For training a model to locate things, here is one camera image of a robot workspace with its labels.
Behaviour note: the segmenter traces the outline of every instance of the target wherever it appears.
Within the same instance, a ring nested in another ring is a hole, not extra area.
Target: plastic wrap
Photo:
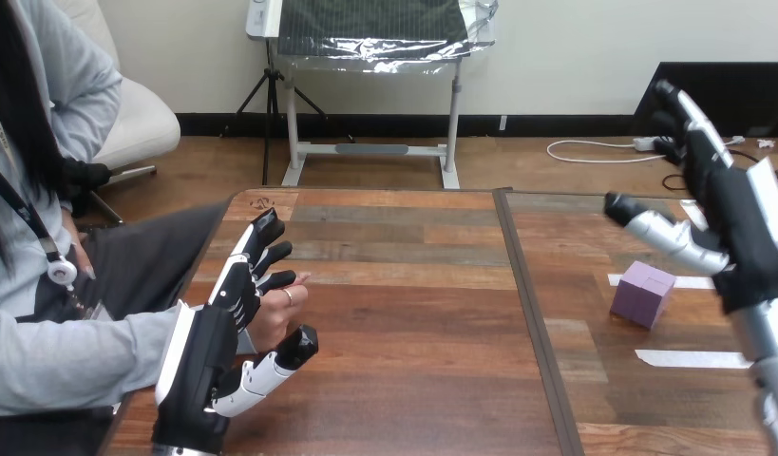
[[[436,73],[495,43],[497,0],[283,0],[276,51],[299,69]]]

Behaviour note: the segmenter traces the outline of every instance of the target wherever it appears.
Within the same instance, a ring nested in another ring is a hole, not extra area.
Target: human hand
[[[95,270],[92,268],[92,262],[89,261],[89,256],[86,254],[84,246],[81,245],[81,242],[86,239],[86,234],[78,232],[78,229],[75,227],[75,221],[72,220],[72,214],[64,207],[62,208],[62,224],[69,231],[69,235],[72,238],[72,249],[75,252],[78,268],[94,280]]]
[[[260,298],[259,310],[247,327],[257,352],[273,349],[288,334],[291,319],[301,312],[308,299],[304,283],[310,276],[301,273],[291,286],[272,290]]]

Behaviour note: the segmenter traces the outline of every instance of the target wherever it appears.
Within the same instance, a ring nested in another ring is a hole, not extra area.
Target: person
[[[0,0],[0,175],[38,214],[54,255],[77,267],[71,290],[51,279],[50,252],[4,188],[0,432],[12,421],[5,417],[101,408],[155,384],[176,321],[172,305],[225,211],[216,204],[79,235],[61,197],[63,161],[94,159],[117,117],[121,79],[111,58],[50,0]],[[306,278],[288,289],[293,302],[279,291],[261,298],[248,327],[257,350],[285,336],[307,299]],[[110,320],[84,319],[84,309],[99,306]]]

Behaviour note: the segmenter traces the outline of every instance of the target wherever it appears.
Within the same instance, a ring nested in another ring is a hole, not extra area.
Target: black baseboard
[[[265,114],[177,114],[182,136],[218,136],[230,125],[229,136],[261,138],[265,134]],[[302,138],[341,138],[345,134],[361,138],[441,138],[447,136],[448,116],[414,115],[331,115],[325,122],[314,114],[299,114]],[[491,137],[593,137],[631,136],[634,116],[507,116],[501,131],[501,116],[459,118],[459,136]],[[274,126],[276,138],[287,138],[285,116]],[[778,124],[768,137],[778,138]]]

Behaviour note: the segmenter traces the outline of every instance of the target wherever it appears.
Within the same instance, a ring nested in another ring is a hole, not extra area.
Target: black hair
[[[50,129],[46,102],[39,93],[25,38],[9,0],[0,0],[0,121],[25,166],[33,197],[51,199],[63,192],[64,158]],[[0,262],[12,271],[1,233]]]

